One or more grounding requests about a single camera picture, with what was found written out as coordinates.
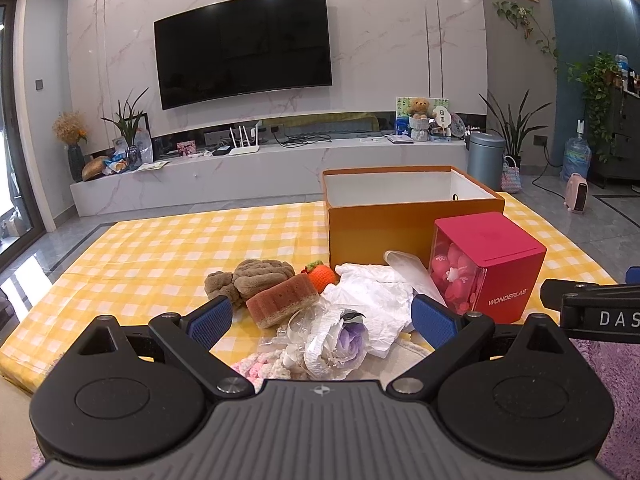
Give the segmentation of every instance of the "plastic bottle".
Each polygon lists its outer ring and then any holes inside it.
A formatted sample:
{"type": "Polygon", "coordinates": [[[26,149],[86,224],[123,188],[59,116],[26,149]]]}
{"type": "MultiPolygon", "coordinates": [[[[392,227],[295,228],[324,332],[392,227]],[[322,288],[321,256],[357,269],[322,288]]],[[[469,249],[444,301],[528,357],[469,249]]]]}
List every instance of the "plastic bottle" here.
{"type": "Polygon", "coordinates": [[[151,164],[154,161],[154,149],[151,143],[151,135],[146,129],[138,129],[136,135],[133,137],[134,144],[140,150],[142,155],[142,162],[148,162],[151,164]]]}
{"type": "Polygon", "coordinates": [[[622,88],[627,90],[626,86],[629,76],[629,60],[622,54],[616,54],[616,63],[618,64],[620,74],[622,76],[622,88]]]}
{"type": "Polygon", "coordinates": [[[577,137],[572,137],[564,145],[560,177],[567,181],[572,173],[580,173],[583,178],[587,178],[590,163],[591,149],[587,141],[582,138],[582,133],[578,132],[577,137]]]}

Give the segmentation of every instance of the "glass door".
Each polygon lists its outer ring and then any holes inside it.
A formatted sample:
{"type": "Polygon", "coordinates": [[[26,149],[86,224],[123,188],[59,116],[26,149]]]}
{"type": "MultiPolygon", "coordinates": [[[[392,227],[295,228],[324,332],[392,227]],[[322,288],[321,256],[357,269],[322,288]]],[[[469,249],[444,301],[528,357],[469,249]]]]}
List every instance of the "glass door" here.
{"type": "Polygon", "coordinates": [[[45,232],[24,161],[15,109],[16,0],[0,0],[0,270],[45,232]]]}

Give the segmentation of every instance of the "wall-mounted tv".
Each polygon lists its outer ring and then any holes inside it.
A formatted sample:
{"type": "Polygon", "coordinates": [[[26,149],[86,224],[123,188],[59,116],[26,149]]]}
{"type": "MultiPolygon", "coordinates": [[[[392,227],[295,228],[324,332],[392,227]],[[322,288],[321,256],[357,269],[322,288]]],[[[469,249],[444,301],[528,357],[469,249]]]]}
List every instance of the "wall-mounted tv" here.
{"type": "Polygon", "coordinates": [[[162,109],[332,84],[326,0],[230,0],[154,23],[162,109]]]}

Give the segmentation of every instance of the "red box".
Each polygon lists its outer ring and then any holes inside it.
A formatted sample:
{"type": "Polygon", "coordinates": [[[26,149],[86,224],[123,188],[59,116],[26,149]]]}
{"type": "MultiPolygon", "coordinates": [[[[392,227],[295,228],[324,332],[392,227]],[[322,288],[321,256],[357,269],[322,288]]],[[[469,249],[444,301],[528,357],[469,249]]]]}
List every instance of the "red box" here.
{"type": "Polygon", "coordinates": [[[520,319],[546,247],[497,212],[435,221],[429,271],[447,306],[496,323],[520,319]]]}

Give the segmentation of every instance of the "gray cabinet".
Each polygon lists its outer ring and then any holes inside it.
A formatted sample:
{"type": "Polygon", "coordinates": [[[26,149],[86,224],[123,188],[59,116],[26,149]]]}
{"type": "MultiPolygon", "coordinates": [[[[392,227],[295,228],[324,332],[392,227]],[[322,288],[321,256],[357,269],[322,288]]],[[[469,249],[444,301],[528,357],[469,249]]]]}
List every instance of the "gray cabinet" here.
{"type": "Polygon", "coordinates": [[[590,177],[640,180],[640,98],[613,88],[608,127],[613,134],[609,159],[601,162],[594,154],[590,177]]]}

